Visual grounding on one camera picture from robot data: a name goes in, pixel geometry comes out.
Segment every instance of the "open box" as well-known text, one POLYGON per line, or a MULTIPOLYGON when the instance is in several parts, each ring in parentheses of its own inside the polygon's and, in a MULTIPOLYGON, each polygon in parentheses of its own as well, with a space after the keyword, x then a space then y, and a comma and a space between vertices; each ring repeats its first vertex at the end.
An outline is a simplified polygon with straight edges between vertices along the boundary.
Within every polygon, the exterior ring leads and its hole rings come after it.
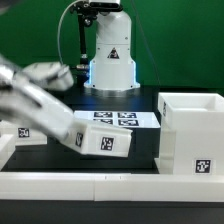
POLYGON ((168 158, 168 163, 169 158, 172 158, 170 161, 174 161, 174 159, 175 161, 176 159, 177 161, 184 161, 184 158, 187 158, 185 156, 188 156, 191 152, 191 157, 196 159, 212 160, 216 158, 216 162, 213 161, 211 173, 196 174, 194 172, 194 168, 196 167, 194 167, 192 160, 190 162, 191 165, 188 164, 186 170, 184 168, 180 168, 179 170, 174 169, 174 167, 178 167, 178 163, 176 164, 174 162, 172 168, 170 166, 164 167, 171 171, 167 172, 169 174, 0 172, 0 199, 224 202, 224 176, 222 174, 221 164, 222 158, 224 157, 222 156, 221 143, 218 146, 219 148, 215 149, 214 147, 217 145, 217 142, 212 140, 212 142, 209 143, 209 153, 204 151, 205 154, 203 155, 200 155, 200 153, 207 143, 203 144, 202 148, 197 145, 197 155, 193 154, 195 153, 195 149, 184 151, 187 147, 185 146, 185 148, 180 148, 180 152, 183 152, 184 155, 179 155, 180 157, 174 158, 174 155, 176 156, 178 154, 176 139, 178 139, 179 133, 181 136, 184 136, 184 134, 191 134, 190 130, 194 129, 194 134, 191 137, 198 139, 198 143, 200 143, 199 140, 206 140, 208 136, 216 139, 218 137, 218 139, 221 140, 222 116, 224 117, 224 111, 222 111, 223 98, 218 95, 210 96, 203 94, 206 96, 206 99, 204 99, 203 95, 196 95, 182 95, 181 97, 191 96, 191 98, 189 98, 189 101, 185 101, 185 98, 178 98, 178 104, 174 104, 172 101, 173 97, 176 97, 175 94, 171 94, 169 97, 166 97, 168 95, 165 93, 159 95, 158 108, 162 114, 162 130, 165 130, 168 135, 166 135, 164 139, 163 136, 161 136, 161 152, 158 166, 162 164, 161 160, 163 158, 168 158), (191 108, 189 106, 190 103, 194 102, 196 99, 198 99, 198 102, 194 104, 196 106, 191 108), (206 111, 206 113, 216 113, 219 120, 216 120, 216 118, 214 120, 214 116, 210 114, 207 114, 207 116, 206 114, 197 114, 204 113, 204 111, 206 111), (183 113, 182 115, 185 116, 184 119, 181 118, 182 122, 180 122, 180 120, 178 121, 178 119, 180 119, 180 114, 178 113, 181 112, 183 113), (197 119, 189 117, 189 113, 195 114, 197 119), (209 119, 212 119, 212 121, 214 120, 211 127, 208 127, 211 123, 209 119), (190 121, 194 120, 197 122, 197 127, 195 128, 193 128, 195 123, 190 124, 190 121), (195 134, 201 134, 201 137, 197 138, 195 134))

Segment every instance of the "white box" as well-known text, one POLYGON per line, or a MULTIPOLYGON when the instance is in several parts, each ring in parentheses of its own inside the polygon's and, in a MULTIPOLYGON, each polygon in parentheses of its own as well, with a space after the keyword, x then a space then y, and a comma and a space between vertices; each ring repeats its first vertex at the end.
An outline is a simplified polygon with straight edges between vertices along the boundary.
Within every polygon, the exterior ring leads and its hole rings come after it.
POLYGON ((14 135, 16 146, 47 144, 47 136, 44 135, 43 133, 30 128, 18 126, 6 121, 0 122, 0 134, 14 135))
POLYGON ((62 144, 84 155, 127 157, 131 130, 110 124, 74 118, 62 144))
POLYGON ((224 174, 224 98, 218 94, 160 93, 162 174, 224 174))

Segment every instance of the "black cable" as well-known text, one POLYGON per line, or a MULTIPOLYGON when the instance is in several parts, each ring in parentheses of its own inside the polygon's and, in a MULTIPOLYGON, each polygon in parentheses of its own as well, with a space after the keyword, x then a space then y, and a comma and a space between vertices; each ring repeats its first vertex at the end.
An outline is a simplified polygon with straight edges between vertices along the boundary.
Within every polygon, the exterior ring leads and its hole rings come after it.
POLYGON ((150 62, 152 62, 153 69, 154 69, 154 72, 155 72, 155 75, 156 75, 158 84, 159 84, 159 86, 161 86, 161 81, 160 81, 160 77, 159 77, 158 68, 157 68, 155 59, 154 59, 154 57, 153 57, 152 51, 151 51, 151 49, 150 49, 150 47, 149 47, 149 44, 148 44, 148 41, 147 41, 147 38, 146 38, 146 35, 145 35, 145 32, 144 32, 144 29, 143 29, 143 26, 142 26, 142 23, 141 23, 141 20, 140 20, 140 17, 139 17, 139 13, 138 13, 138 11, 137 11, 137 9, 136 9, 135 2, 134 2, 134 0, 130 0, 130 2, 131 2, 131 5, 132 5, 132 9, 133 9, 134 12, 135 12, 136 19, 137 19, 137 23, 138 23, 138 25, 139 25, 139 29, 140 29, 140 33, 141 33, 141 36, 142 36, 144 45, 145 45, 145 47, 146 47, 146 51, 147 51, 147 54, 148 54, 148 56, 149 56, 150 62))

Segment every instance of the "warning label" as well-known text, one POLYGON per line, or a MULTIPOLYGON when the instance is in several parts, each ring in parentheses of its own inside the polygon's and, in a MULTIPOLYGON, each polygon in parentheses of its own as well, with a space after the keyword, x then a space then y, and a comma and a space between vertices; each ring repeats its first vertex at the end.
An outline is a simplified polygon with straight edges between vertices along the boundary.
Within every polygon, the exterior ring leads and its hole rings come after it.
POLYGON ((110 58, 110 59, 120 59, 115 47, 112 49, 112 51, 110 52, 110 54, 108 55, 107 58, 110 58))

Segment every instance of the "white block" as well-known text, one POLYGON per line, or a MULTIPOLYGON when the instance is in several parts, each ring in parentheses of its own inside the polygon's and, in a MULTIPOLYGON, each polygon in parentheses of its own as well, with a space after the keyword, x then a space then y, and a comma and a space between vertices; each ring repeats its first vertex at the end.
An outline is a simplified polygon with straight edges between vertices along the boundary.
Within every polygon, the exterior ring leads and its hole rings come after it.
POLYGON ((160 93, 160 173, 224 174, 224 98, 218 94, 160 93))
POLYGON ((0 199, 94 200, 94 176, 0 172, 0 199))
POLYGON ((74 119, 62 144, 81 154, 127 157, 131 133, 131 130, 97 121, 74 119))
POLYGON ((30 128, 21 127, 6 121, 0 122, 0 133, 1 135, 14 135, 16 146, 47 144, 47 136, 43 133, 30 128))
POLYGON ((2 135, 0 137, 0 170, 7 163, 8 159, 15 151, 14 135, 2 135))

